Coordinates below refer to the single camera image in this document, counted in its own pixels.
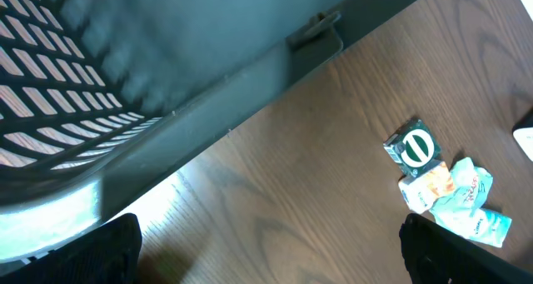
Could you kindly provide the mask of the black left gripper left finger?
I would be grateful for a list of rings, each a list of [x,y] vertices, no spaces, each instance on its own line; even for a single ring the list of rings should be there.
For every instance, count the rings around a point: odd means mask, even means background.
[[[141,246],[137,216],[127,213],[2,276],[1,283],[133,283]]]

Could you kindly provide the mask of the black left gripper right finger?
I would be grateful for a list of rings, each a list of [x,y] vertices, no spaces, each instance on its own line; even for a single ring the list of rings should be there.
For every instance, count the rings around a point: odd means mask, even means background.
[[[532,274],[425,217],[401,225],[401,254],[414,283],[532,283]]]

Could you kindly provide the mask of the teal tissue pack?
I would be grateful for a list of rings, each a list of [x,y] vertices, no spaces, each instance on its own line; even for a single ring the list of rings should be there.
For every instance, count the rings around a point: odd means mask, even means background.
[[[455,212],[431,210],[436,224],[473,242],[501,248],[512,219],[484,208]]]

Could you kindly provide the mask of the orange tissue pack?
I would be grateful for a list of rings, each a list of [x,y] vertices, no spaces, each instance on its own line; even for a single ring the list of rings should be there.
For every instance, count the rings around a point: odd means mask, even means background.
[[[456,189],[448,166],[437,160],[433,160],[430,168],[419,177],[403,177],[398,187],[409,209],[418,214],[429,210],[437,199]]]

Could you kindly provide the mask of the teal snack packet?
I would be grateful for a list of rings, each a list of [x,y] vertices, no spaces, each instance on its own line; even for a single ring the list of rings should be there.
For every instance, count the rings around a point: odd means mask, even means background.
[[[494,178],[483,167],[477,167],[470,157],[459,160],[451,169],[455,190],[435,201],[430,212],[444,213],[472,212],[486,202]]]

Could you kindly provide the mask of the round clear packaged item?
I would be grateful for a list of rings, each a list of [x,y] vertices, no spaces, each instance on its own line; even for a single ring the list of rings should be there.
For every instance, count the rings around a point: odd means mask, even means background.
[[[383,147],[406,176],[419,177],[436,165],[441,146],[426,124],[413,117],[399,127]]]

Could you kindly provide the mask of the dark grey plastic basket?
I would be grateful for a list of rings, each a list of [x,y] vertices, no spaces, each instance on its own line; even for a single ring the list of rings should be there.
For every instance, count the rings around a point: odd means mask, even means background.
[[[100,226],[416,0],[1,0],[1,260]]]

